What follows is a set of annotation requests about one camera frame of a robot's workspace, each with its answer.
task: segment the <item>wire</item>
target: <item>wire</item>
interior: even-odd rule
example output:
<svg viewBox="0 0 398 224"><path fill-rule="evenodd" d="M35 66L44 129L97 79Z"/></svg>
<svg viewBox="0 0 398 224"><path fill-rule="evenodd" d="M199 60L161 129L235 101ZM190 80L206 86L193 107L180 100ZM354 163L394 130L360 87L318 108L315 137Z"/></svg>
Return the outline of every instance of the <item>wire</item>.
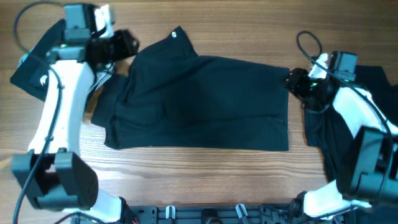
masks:
<svg viewBox="0 0 398 224"><path fill-rule="evenodd" d="M91 221L95 221L95 222L97 222L97 223L104 223L104 222L102 222L100 219L95 218L95 217L92 217L92 216L90 216L90 215L86 215L86 214L81 213L81 212L73 212L73 213L69 213L68 215L65 215L64 217L62 217L61 219L59 219L58 221L56 221L54 224L61 224L61 222L65 221L67 218L70 218L70 217L72 217L72 216L74 216L74 215L77 215L78 218L81 216L81 217L85 217L85 218L87 218L87 219L89 219L89 220L91 220Z"/></svg>
<svg viewBox="0 0 398 224"><path fill-rule="evenodd" d="M350 88L350 89L353 90L359 97L361 97L361 98L373 109L373 111L376 113L377 117L379 117L380 122L382 123L382 125L383 125L384 128L386 129L386 133L387 133L387 143L388 143L388 158L387 158L387 160L388 160L389 162L388 162L388 166L387 166L386 172L385 172L384 175L383 175L380 188L379 188L379 190L378 190L378 192L377 192L377 200L376 200L376 203L375 203L375 204L377 204L377 203L378 203L378 200L379 200L379 198L380 198L380 195L381 195L381 191L382 191L382 189L384 189L385 179L388 178L387 176L389 175L389 171L391 170L392 162L393 162L393 158L394 158L394 156L393 156L393 155L394 155L394 151L393 151L393 149L392 149L392 134L391 134L391 130L390 130L390 128L388 127L387 121L386 121L386 120L383 118L383 116L381 115L380 111L376 108L376 106L375 106L372 102L370 102L370 100L369 100L368 98L366 98L364 95L362 95L362 94L361 94L357 89L355 89L352 85L350 85L350 84L347 83L346 81L344 81L344 80L340 79L339 77L337 77L333 72L331 72L329 69L324 68L322 65L320 65L320 64L319 64L318 62L316 62L312 57L309 56L309 54L302 48L302 46L301 46L301 44L300 44L299 37L300 37L302 34L308 34L308 35L312 36L312 37L318 42L318 45L320 45L320 46L322 46L322 45L320 44L319 39L318 39L313 33L309 32L309 31L301 31L301 32L299 32L299 33L297 34L297 36L296 36L297 47L298 47L298 49L300 49L300 51L304 54L304 56L305 56L306 58L308 58L313 64L315 64L316 66L318 66L319 68L321 68L322 70L324 70L325 72L327 72L327 74L329 74L331 77L333 77L333 78L335 78L336 80L338 80L342 85L344 85L344 86Z"/></svg>
<svg viewBox="0 0 398 224"><path fill-rule="evenodd" d="M310 56L306 53L306 51L303 49L303 47L301 46L300 41L299 41L299 37L300 37L302 34L308 34L308 35L310 35L310 36L311 36L312 38L314 38L314 40L317 42L318 47L319 47L319 54L318 54L318 56L310 57ZM303 30L303 31L299 32L299 33L297 34L297 37L296 37L296 42L297 42L298 49L300 49L301 52L303 52L303 54L305 53L305 54L306 54L306 57L307 57L308 59L311 60L311 58L312 58L312 59L315 58L315 60L316 60L316 59L318 59L319 56L321 56L322 51L323 51L323 50L322 50L322 44L321 44L320 40L318 39L318 37L316 37L316 35L313 34L313 33L311 33L310 31Z"/></svg>
<svg viewBox="0 0 398 224"><path fill-rule="evenodd" d="M18 36L18 32L17 32L18 22L19 22L19 19L21 18L21 16L23 15L23 13L26 12L26 10L28 10L28 9L36 6L36 5L39 5L39 4L50 4L50 5L56 5L56 6L62 7L62 4L59 3L59 2L40 1L40 2L33 2L33 3L29 4L29 5L27 5L26 7L24 7L18 13L18 15L17 15L17 17L16 17L16 19L14 21L14 38L15 38L15 41L16 41L17 45L19 46L19 48L21 48L24 52L26 52L28 54L29 54L29 50L26 47L23 46L23 44L21 43L21 40L20 40L20 38ZM57 118L58 118L58 114L59 114L59 110L60 110L60 106L61 106L61 100L62 100L62 83L61 83L61 79L60 79L58 73L45 60L41 59L40 57L38 57L38 56L36 56L36 55L34 55L32 53L30 53L29 56L34 58L36 61L38 61L39 63L41 63L45 67L48 67L49 70L51 70L53 72L53 74L54 74L54 76L55 76L55 78L57 79L57 82L58 82L58 86L57 86L57 88L58 88L58 99L57 99L57 104L55 105L54 114L53 114L53 118L52 118L51 123L50 123L50 127L49 127L49 131L48 131L47 137L44 139L45 142L44 142L43 149L40 152L39 158L36 160L36 163L34 164L32 170L30 171L30 173L29 173L29 175L28 175L28 177L26 179L26 182L25 182L25 184L24 184L24 186L23 186L23 188L21 190L21 194L19 195L18 201L16 203L16 207L15 207L15 210L14 210L14 218L13 218L13 223L14 224L18 223L18 216L19 216L19 212L21 210L22 201L23 201L23 199L25 197L25 194L27 192L27 189L29 188L30 183L32 182L32 179L34 178L34 175L35 175L37 169L40 167L40 165L41 165L41 163L43 161L45 152L46 152L46 150L47 150L47 148L48 148L48 146L50 144L50 141L52 141L52 139L53 139L52 134L53 134L53 131L54 131L55 123L56 123Z"/></svg>
<svg viewBox="0 0 398 224"><path fill-rule="evenodd" d="M312 218L312 217L308 217L307 219L298 222L298 223L294 223L294 224L304 224L304 223L308 223L308 222L319 222L322 220L322 218L326 218L326 217L330 217L330 216L335 216L335 215L339 215L342 213L346 213L346 212L351 212L353 210L356 210L359 207L348 207L348 208L343 208L341 210L338 210L336 212L331 212L331 213L326 213L324 215L320 215L318 217Z"/></svg>

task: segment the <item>black cloth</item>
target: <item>black cloth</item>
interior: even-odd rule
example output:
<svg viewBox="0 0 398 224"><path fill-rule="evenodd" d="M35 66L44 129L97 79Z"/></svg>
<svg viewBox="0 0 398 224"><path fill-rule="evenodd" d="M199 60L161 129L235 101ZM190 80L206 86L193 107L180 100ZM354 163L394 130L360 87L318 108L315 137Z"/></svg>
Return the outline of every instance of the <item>black cloth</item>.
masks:
<svg viewBox="0 0 398 224"><path fill-rule="evenodd" d="M91 122L111 148L287 151L288 68L198 56L181 27L104 86Z"/></svg>
<svg viewBox="0 0 398 224"><path fill-rule="evenodd" d="M10 82L23 89L26 93L42 101L45 100L48 82L45 85L40 83L43 75L49 74L48 66L42 65L34 59L31 54L38 56L46 61L46 53L55 43L62 39L62 32L65 29L65 20L61 19L55 23L40 39L34 49L30 52L24 62L18 67Z"/></svg>
<svg viewBox="0 0 398 224"><path fill-rule="evenodd" d="M388 120L398 124L398 85L390 86L381 67L357 66L356 82L372 93L373 101ZM305 136L309 146L318 146L325 158L325 172L329 180L336 179L344 154L353 140L344 119L333 107L322 114L305 112ZM397 223L397 208L378 208L373 213L354 211L346 214L349 224Z"/></svg>

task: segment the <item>black shirt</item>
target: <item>black shirt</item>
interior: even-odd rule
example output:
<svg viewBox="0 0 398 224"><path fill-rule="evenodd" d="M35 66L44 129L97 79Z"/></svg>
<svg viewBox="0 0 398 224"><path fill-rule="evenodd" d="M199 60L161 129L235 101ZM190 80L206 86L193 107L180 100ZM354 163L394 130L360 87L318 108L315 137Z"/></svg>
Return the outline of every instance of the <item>black shirt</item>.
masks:
<svg viewBox="0 0 398 224"><path fill-rule="evenodd" d="M287 151L288 68L198 56L181 27L104 86L91 122L105 144Z"/></svg>

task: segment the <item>garment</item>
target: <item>garment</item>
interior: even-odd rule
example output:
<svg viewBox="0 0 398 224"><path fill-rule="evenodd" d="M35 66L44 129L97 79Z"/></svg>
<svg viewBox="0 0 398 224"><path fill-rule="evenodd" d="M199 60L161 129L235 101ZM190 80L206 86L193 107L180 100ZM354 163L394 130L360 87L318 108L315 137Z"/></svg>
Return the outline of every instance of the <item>garment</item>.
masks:
<svg viewBox="0 0 398 224"><path fill-rule="evenodd" d="M390 86L381 67L357 66L356 82L372 93L373 101L388 120L398 124L398 85ZM344 154L353 140L344 119L333 107L322 114L305 112L305 136L309 146L318 146L325 158L325 172L334 180ZM398 220L397 208L378 208L373 213L354 211L346 215L348 224L392 224Z"/></svg>
<svg viewBox="0 0 398 224"><path fill-rule="evenodd" d="M181 27L104 86L91 122L105 144L287 151L288 68L198 56Z"/></svg>

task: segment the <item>wooden table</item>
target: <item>wooden table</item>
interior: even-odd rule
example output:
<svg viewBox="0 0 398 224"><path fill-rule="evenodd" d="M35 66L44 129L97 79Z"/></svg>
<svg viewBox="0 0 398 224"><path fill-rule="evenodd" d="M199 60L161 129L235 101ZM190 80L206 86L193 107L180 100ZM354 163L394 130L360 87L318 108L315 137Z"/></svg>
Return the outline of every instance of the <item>wooden table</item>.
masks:
<svg viewBox="0 0 398 224"><path fill-rule="evenodd" d="M12 23L30 1L0 0L0 223L10 223L21 188L11 174L11 157L25 153L37 129L43 103L9 83L22 51ZM346 50L359 64L382 65L398 83L398 3L396 1L205 1L98 0L113 2L116 28L130 29L141 49L181 25L199 55L307 68L297 49L301 30L314 32L325 52ZM22 18L19 32L28 47L63 12L39 6ZM311 40L304 47L316 53ZM130 205L234 205L289 202L303 190L326 184L320 150L306 146L303 113L289 96L289 152L229 149L134 148L103 145L104 129L83 121L81 157L96 171L99 184ZM27 200L21 223L50 223L63 214L33 210Z"/></svg>

